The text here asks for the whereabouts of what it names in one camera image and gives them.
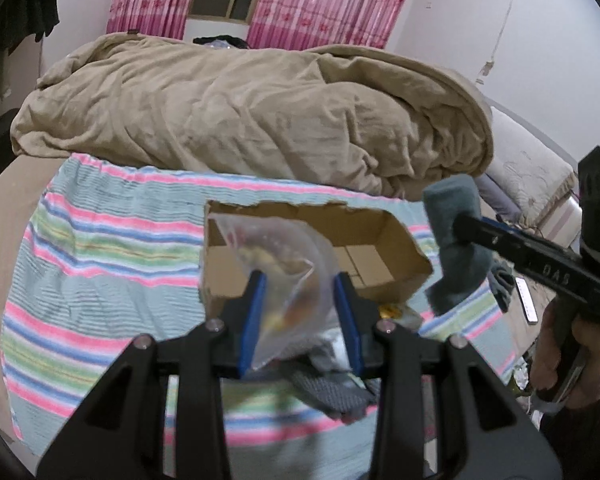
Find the right hand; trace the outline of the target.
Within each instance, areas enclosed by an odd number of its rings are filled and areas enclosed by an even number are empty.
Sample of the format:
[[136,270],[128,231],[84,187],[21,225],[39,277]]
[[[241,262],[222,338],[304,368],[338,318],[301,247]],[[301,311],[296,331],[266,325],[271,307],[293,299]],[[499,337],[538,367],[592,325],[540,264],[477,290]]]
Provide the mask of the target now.
[[530,382],[532,406],[543,414],[599,401],[600,323],[585,321],[567,300],[552,300],[542,317]]

